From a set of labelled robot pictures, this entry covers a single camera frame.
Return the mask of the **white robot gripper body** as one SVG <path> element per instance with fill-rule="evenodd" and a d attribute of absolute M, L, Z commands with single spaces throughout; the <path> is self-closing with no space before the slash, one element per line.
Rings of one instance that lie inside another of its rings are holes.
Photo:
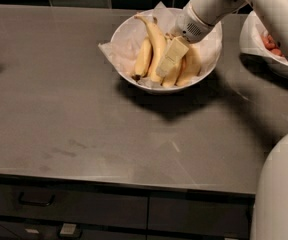
<path fill-rule="evenodd" d="M 211 31 L 213 26 L 203 22 L 188 3 L 176 16 L 175 23 L 170 30 L 174 36 L 181 36 L 189 43 L 198 43 Z"/>

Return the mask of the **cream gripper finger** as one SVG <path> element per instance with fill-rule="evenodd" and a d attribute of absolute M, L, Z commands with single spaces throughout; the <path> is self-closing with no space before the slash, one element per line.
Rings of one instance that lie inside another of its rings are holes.
<path fill-rule="evenodd" d="M 189 43 L 182 36 L 171 39 L 158 63 L 156 74 L 160 77 L 168 76 L 188 50 Z"/>

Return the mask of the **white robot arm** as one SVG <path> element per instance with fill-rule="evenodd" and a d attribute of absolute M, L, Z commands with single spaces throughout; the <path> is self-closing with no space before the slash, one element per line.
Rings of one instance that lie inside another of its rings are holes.
<path fill-rule="evenodd" d="M 245 4 L 281 45 L 288 61 L 288 0 L 190 0 L 175 20 L 171 29 L 174 39 L 158 63 L 157 74 L 167 76 L 190 43 L 203 40 L 219 21 Z"/>

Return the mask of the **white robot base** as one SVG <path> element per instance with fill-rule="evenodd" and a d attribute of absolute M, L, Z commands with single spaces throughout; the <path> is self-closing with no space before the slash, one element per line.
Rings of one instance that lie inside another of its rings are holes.
<path fill-rule="evenodd" d="M 276 144 L 263 165 L 250 240 L 288 240 L 288 134 Z"/>

